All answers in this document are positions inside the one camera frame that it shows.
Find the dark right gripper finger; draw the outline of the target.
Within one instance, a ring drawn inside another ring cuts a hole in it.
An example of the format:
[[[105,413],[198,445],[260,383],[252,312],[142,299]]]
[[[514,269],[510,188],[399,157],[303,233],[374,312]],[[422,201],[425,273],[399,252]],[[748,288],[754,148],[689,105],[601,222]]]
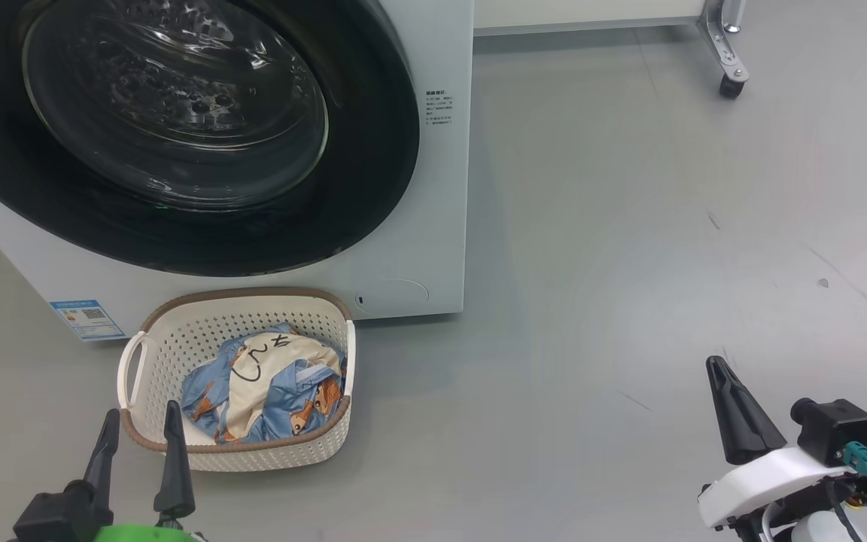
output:
[[[786,446],[780,430],[725,358],[709,357],[707,376],[727,463],[746,465]]]

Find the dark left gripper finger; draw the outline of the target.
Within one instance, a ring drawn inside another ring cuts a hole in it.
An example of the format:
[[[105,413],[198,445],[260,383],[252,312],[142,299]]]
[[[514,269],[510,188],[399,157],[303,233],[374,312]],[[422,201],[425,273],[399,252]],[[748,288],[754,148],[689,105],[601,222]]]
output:
[[[107,411],[96,441],[84,480],[93,488],[94,498],[109,498],[111,489],[111,463],[116,455],[120,438],[120,411]]]
[[[159,520],[180,520],[195,512],[196,501],[183,414],[180,404],[175,400],[166,404],[164,437],[165,464],[160,490],[154,498],[154,510],[159,514]]]

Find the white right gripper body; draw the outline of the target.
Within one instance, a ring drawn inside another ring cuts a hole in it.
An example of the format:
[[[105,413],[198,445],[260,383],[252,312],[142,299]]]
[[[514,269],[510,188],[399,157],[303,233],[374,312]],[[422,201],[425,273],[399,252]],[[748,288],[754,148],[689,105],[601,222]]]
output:
[[[856,475],[846,464],[828,467],[785,447],[705,485],[698,510],[706,528],[740,539],[863,539],[837,489]]]

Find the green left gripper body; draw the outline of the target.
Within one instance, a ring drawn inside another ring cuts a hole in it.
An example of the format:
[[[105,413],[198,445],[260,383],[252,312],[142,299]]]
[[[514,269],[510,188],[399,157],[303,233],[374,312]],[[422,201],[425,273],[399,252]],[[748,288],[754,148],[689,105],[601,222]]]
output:
[[[179,522],[144,525],[135,522],[100,528],[93,542],[205,542],[202,533],[186,531]]]

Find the blue cartoon print garment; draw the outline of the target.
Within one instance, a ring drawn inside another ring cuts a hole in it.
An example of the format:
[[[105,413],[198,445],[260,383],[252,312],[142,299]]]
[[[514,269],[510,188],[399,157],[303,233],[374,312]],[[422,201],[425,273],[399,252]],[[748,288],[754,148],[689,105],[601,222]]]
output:
[[[227,340],[183,381],[181,411],[217,445],[306,435],[339,408],[346,367],[342,350],[283,321]]]

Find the black round glass washer door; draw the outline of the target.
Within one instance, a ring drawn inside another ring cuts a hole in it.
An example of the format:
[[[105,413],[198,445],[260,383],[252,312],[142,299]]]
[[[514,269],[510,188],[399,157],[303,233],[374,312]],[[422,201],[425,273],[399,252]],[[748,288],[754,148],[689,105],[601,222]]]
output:
[[[0,236],[286,272],[388,218],[421,129],[376,0],[0,0]]]

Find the white perforated basket brown rim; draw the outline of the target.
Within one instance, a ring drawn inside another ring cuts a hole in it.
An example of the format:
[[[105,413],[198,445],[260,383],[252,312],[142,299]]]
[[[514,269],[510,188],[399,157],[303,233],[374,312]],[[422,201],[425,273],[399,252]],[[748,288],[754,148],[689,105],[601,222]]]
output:
[[[166,451],[166,405],[181,397],[183,378],[212,361],[221,343],[261,332],[280,322],[340,347],[348,377],[357,363],[357,332],[350,309],[336,296],[311,288],[244,288],[193,293],[155,309],[123,350],[117,399],[125,433],[152,452]],[[190,467],[198,471],[269,471],[324,462],[348,435],[352,387],[339,411],[310,434],[265,443],[218,445],[184,421]]]

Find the white front-load washing machine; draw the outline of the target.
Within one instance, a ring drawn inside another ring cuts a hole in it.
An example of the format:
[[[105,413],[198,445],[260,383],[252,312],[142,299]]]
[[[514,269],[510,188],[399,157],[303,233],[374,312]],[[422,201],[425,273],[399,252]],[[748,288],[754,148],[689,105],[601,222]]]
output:
[[[169,300],[206,291],[313,288],[352,319],[464,308],[474,0],[376,0],[406,52],[421,112],[412,179],[388,218],[354,246],[262,276],[206,277],[99,256],[7,221],[0,250],[46,302],[96,300],[125,337]]]

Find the blue energy label sticker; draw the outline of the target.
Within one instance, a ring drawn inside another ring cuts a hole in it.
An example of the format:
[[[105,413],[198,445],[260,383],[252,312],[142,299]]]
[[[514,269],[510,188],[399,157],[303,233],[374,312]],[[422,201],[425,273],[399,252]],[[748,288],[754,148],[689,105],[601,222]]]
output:
[[[49,302],[72,332],[83,342],[124,339],[125,333],[96,300]]]

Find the white board panel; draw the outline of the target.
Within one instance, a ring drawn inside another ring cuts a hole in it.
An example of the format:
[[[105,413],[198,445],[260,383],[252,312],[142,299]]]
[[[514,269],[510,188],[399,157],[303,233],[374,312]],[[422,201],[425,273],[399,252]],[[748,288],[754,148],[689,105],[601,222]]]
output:
[[[704,0],[475,0],[474,35],[693,24]]]

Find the metal frame leg with caster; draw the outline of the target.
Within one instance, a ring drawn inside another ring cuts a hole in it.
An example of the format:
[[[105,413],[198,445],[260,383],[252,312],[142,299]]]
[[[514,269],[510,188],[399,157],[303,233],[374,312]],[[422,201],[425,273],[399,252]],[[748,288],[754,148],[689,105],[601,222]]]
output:
[[[704,0],[696,26],[713,55],[719,60],[723,77],[719,95],[737,99],[749,81],[750,73],[744,68],[730,38],[740,31],[747,0]]]

